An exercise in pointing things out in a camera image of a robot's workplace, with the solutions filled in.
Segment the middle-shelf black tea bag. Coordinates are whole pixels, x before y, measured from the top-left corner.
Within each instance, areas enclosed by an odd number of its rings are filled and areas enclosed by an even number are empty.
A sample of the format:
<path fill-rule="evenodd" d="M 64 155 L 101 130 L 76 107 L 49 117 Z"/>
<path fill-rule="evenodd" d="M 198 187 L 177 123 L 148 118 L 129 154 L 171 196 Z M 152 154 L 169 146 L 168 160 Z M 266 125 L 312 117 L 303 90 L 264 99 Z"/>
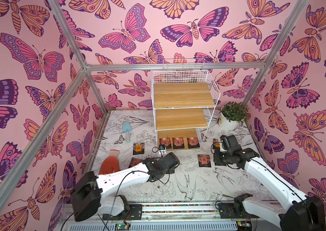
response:
<path fill-rule="evenodd" d="M 142 163 L 143 162 L 143 160 L 142 159 L 139 159 L 139 158 L 132 158 L 131 159 L 131 162 L 130 162 L 130 165 L 129 165 L 129 167 L 134 167 L 134 166 L 136 166 L 136 165 L 138 165 L 139 163 Z"/>
<path fill-rule="evenodd" d="M 198 155 L 198 166 L 199 167 L 212 167 L 211 157 L 209 155 Z"/>

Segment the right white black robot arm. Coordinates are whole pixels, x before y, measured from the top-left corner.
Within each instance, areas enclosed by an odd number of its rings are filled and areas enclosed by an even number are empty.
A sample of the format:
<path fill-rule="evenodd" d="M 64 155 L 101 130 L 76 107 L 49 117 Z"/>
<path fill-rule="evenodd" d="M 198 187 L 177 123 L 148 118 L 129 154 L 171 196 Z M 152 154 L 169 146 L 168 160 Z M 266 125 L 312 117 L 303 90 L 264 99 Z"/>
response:
<path fill-rule="evenodd" d="M 277 174 L 253 149 L 243 149 L 234 135 L 221 136 L 212 144 L 214 162 L 235 166 L 255 177 L 278 201 L 272 204 L 244 193 L 234 198 L 234 213 L 260 217 L 283 231 L 324 231 L 324 204 L 308 196 Z"/>

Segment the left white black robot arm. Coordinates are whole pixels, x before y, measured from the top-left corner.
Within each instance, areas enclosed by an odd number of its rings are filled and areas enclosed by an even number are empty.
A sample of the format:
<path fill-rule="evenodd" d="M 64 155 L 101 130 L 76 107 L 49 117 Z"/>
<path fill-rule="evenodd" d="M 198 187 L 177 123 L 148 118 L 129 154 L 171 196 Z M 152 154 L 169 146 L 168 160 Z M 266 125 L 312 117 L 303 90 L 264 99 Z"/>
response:
<path fill-rule="evenodd" d="M 74 220 L 81 222 L 95 214 L 124 219 L 130 211 L 128 201 L 120 194 L 129 186 L 159 181 L 174 173 L 180 164 L 174 153 L 163 157 L 147 158 L 134 167 L 111 174 L 86 173 L 71 190 Z"/>

